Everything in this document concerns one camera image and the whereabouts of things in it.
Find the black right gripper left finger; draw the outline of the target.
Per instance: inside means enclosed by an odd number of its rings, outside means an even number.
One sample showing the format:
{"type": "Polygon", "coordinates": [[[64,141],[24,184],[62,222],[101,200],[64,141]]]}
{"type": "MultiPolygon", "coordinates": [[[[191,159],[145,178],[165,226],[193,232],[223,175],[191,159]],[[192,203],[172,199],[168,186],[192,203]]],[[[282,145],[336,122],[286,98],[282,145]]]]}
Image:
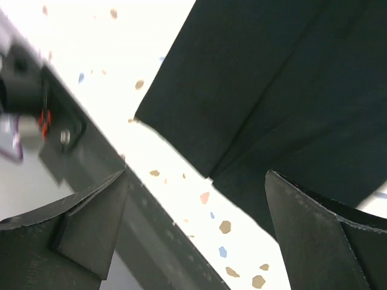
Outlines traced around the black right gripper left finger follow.
{"type": "Polygon", "coordinates": [[[1,289],[99,289],[128,194],[124,171],[1,221],[1,289]]]}

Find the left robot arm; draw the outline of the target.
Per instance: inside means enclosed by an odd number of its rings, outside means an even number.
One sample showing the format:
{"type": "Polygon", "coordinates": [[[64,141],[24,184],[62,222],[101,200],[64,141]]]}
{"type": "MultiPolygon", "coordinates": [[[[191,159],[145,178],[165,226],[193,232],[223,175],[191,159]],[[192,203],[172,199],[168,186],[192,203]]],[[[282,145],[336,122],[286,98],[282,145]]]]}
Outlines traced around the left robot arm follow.
{"type": "Polygon", "coordinates": [[[1,112],[38,116],[43,108],[42,65],[21,43],[2,55],[1,112]]]}

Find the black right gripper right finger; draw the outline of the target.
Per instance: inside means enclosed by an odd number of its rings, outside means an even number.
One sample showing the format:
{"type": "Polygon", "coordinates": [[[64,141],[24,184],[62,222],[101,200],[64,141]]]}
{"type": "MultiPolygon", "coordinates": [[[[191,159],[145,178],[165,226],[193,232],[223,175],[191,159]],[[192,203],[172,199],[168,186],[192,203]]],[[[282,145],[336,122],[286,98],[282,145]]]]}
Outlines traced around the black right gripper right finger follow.
{"type": "Polygon", "coordinates": [[[265,191],[291,289],[386,289],[386,219],[272,170],[265,191]]]}

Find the black t-shirt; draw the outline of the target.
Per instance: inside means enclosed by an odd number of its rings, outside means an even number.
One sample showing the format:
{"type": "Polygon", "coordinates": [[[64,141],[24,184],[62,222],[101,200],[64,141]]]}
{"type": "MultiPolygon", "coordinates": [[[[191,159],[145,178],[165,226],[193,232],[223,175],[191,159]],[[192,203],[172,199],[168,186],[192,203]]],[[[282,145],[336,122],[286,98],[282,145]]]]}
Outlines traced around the black t-shirt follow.
{"type": "Polygon", "coordinates": [[[135,116],[268,234],[269,170],[355,207],[386,181],[386,2],[197,1],[135,116]]]}

